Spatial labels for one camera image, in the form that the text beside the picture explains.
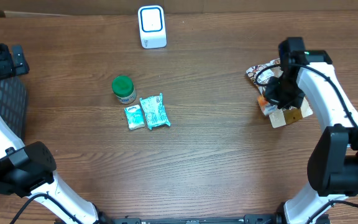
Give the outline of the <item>orange snack packet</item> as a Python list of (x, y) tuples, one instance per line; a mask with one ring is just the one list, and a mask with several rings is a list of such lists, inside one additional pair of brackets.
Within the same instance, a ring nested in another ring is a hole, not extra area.
[(262, 113), (265, 116), (268, 116), (270, 114), (272, 114), (273, 112), (275, 112), (277, 110), (277, 105), (273, 105), (271, 103), (269, 103), (263, 95), (260, 95), (257, 99), (258, 104), (260, 106), (260, 109), (262, 111)]

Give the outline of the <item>Panitee bread bag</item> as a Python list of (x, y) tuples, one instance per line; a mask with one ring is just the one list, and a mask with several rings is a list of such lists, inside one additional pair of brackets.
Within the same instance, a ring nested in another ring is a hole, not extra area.
[[(250, 78), (251, 82), (255, 82), (256, 76), (259, 74), (261, 70), (265, 67), (280, 64), (280, 59), (276, 58), (275, 60), (271, 60), (268, 63), (263, 63), (260, 65), (254, 65), (246, 70), (246, 75)], [(256, 85), (259, 90), (260, 95), (264, 94), (265, 87)], [(272, 114), (268, 115), (268, 118), (271, 122), (273, 128), (279, 128), (281, 126), (286, 126), (292, 123), (295, 123), (307, 116), (313, 114), (313, 111), (307, 101), (304, 98), (301, 108), (290, 107), (289, 109), (278, 109)]]

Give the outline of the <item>green lid jar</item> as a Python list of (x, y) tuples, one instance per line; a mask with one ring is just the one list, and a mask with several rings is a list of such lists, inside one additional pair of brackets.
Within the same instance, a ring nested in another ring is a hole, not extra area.
[(133, 81), (128, 76), (118, 76), (112, 81), (112, 91), (122, 104), (135, 101), (137, 93)]

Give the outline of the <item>teal snack packet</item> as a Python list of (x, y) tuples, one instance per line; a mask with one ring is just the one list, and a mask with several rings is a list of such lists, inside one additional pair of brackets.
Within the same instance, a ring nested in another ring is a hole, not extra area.
[(163, 104), (162, 93), (144, 99), (140, 98), (139, 101), (145, 114), (147, 127), (150, 130), (163, 125), (171, 126)]

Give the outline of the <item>small teal tissue pack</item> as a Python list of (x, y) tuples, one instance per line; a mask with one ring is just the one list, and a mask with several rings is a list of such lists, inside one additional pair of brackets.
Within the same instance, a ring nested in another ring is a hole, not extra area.
[(145, 126), (140, 105), (129, 106), (124, 109), (129, 129), (135, 130)]

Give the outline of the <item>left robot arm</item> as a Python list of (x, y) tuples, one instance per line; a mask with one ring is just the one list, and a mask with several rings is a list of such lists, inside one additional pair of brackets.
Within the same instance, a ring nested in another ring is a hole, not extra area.
[(29, 72), (21, 46), (0, 44), (0, 194), (26, 197), (63, 223), (110, 223), (58, 175), (51, 152), (40, 141), (24, 144), (27, 92), (19, 75)]

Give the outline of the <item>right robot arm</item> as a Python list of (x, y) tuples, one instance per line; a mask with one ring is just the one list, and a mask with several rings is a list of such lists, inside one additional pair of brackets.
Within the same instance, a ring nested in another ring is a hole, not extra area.
[(261, 89), (263, 114), (301, 108), (307, 101), (321, 128), (321, 137), (307, 165), (307, 184), (271, 214), (248, 214), (245, 223), (328, 223), (327, 211), (348, 205), (358, 195), (358, 112), (340, 86), (333, 62), (324, 50), (307, 50), (301, 37), (289, 37), (278, 46), (281, 73), (268, 78), (252, 72)]

